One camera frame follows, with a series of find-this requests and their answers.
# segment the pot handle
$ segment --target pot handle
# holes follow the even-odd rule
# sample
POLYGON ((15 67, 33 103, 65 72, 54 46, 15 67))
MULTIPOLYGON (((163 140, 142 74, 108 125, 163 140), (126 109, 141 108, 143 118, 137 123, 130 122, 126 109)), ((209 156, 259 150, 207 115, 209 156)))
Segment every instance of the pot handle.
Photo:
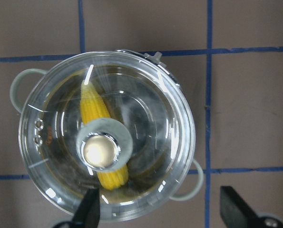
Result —
POLYGON ((13 107, 15 107, 15 109, 19 113, 22 113, 23 104, 18 99, 18 88, 19 88, 22 80, 26 76, 28 76, 29 74, 33 74, 33 73, 39 73, 39 74, 45 75, 47 73, 47 71, 46 70, 41 70, 41 69, 27 69, 27 70, 23 70, 21 73, 19 73, 14 78, 13 82, 11 83, 11 86, 10 86, 10 100, 11 100, 11 103, 12 103, 13 107))
POLYGON ((174 201, 186 201, 191 199, 192 197, 194 197, 201 189, 203 182, 204 182, 204 173, 202 170, 202 167, 200 166, 200 164, 193 159, 192 161, 194 163, 194 165, 197 168, 197 172, 198 172, 198 180, 197 180, 197 184, 195 186, 194 189, 192 189, 191 191, 184 193, 184 194, 174 194, 173 196, 170 197, 171 200, 174 201))

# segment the glass lid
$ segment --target glass lid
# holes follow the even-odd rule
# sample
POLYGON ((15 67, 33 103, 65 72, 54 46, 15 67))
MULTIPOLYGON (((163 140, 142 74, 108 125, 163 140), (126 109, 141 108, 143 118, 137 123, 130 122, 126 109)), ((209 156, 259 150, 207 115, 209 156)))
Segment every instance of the glass lid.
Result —
POLYGON ((30 177, 74 213, 100 189, 102 221, 144 215, 179 188, 195 148, 192 114, 163 64, 131 51, 89 52, 53 67, 23 108, 30 177))

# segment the floor tile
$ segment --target floor tile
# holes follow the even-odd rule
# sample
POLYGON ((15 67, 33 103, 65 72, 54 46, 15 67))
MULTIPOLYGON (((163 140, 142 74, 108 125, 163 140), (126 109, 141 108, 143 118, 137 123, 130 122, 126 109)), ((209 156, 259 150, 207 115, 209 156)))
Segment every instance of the floor tile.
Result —
POLYGON ((283 221, 283 172, 213 174, 210 224, 225 228, 219 215, 220 186, 232 186, 256 213, 274 214, 283 221))
POLYGON ((78 4, 0 1, 0 57, 79 53, 78 4))
POLYGON ((213 168, 283 166, 283 53, 213 56, 213 168))
POLYGON ((31 180, 0 180, 0 227, 49 228, 68 215, 53 206, 31 180))
POLYGON ((206 47, 206 1, 83 1, 86 49, 206 47))
POLYGON ((205 56, 162 57, 190 105, 196 128, 194 158, 205 168, 205 56))
POLYGON ((283 0, 214 0, 213 47, 283 46, 283 0))
MULTIPOLYGON (((9 89, 15 76, 29 68, 48 70, 58 61, 0 63, 0 175, 23 174, 23 166, 18 143, 20 114, 10 102, 9 89)), ((18 97, 24 102, 40 75, 26 78, 22 82, 18 97)))
MULTIPOLYGON (((187 192, 196 183, 197 175, 188 175, 179 193, 187 192)), ((153 212, 124 222, 100 223, 98 228, 188 228, 204 227, 204 195, 205 188, 191 200, 175 202, 169 200, 153 212)))

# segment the yellow corn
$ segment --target yellow corn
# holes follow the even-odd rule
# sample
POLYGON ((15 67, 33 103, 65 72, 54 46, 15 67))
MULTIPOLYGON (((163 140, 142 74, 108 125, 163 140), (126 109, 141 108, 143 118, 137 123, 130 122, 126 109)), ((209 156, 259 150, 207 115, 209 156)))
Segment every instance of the yellow corn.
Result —
MULTIPOLYGON (((95 87, 88 83, 81 85, 81 101, 80 101, 81 118, 84 125, 88 122, 102 117, 110 118, 108 110, 95 90, 95 87)), ((101 185, 107 190, 113 190, 124 185, 128 180, 127 165, 112 172, 97 172, 101 185)))

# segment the lid knob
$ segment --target lid knob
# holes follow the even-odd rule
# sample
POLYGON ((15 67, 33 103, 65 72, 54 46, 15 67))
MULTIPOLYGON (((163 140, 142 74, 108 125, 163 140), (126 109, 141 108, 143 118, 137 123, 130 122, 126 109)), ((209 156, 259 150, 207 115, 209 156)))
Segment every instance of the lid knob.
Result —
POLYGON ((83 156, 90 165, 105 168, 116 160, 118 147, 111 137, 103 134, 94 135, 86 141, 83 156))

